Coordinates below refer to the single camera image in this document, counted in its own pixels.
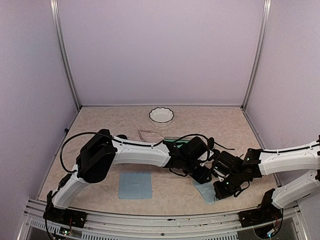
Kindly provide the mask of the grey glasses case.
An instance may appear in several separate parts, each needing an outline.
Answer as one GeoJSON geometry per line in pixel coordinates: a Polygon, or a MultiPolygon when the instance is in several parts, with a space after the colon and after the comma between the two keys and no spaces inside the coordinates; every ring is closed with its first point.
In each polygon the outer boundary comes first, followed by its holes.
{"type": "Polygon", "coordinates": [[[183,145],[188,143],[193,137],[187,136],[187,137],[177,137],[177,136],[166,136],[163,139],[163,142],[170,142],[170,143],[176,143],[177,145],[183,145]]]}

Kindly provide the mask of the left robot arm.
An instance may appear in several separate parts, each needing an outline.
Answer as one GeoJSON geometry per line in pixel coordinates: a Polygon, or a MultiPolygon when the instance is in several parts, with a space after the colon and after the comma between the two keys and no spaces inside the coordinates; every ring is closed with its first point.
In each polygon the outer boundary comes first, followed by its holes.
{"type": "Polygon", "coordinates": [[[191,139],[161,140],[157,143],[128,140],[113,136],[108,129],[90,132],[91,139],[80,149],[72,169],[67,169],[54,191],[47,194],[46,211],[63,223],[70,218],[68,206],[87,186],[103,181],[112,165],[138,164],[178,169],[199,184],[209,182],[211,172],[204,164],[213,159],[214,138],[190,134],[191,139]]]}

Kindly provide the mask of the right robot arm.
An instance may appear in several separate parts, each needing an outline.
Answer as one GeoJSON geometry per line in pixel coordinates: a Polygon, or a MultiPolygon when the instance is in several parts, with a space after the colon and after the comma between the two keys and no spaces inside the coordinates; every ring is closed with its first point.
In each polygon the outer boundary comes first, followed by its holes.
{"type": "Polygon", "coordinates": [[[292,182],[264,194],[262,206],[257,208],[255,216],[260,222],[266,222],[275,214],[275,208],[282,209],[320,189],[320,141],[273,150],[249,148],[244,158],[222,151],[214,157],[211,170],[219,178],[213,183],[218,200],[237,197],[243,192],[242,184],[249,184],[255,178],[306,170],[292,182]]]}

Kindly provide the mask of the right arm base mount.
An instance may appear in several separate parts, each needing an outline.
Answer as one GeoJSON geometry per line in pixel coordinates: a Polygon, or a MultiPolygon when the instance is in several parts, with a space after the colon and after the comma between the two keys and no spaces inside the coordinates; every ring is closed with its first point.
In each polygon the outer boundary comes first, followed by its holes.
{"type": "Polygon", "coordinates": [[[238,213],[242,228],[268,223],[283,217],[282,209],[273,205],[272,195],[275,190],[275,188],[272,188],[264,194],[258,208],[238,213]]]}

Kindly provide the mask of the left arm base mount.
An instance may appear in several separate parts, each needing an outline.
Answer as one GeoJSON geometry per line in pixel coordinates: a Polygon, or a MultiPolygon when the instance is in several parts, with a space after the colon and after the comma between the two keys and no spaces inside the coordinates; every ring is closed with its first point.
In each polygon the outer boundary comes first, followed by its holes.
{"type": "Polygon", "coordinates": [[[56,194],[57,191],[53,193],[52,190],[47,194],[43,218],[54,223],[83,229],[86,223],[87,213],[69,208],[60,209],[55,207],[53,204],[53,197],[56,194]]]}

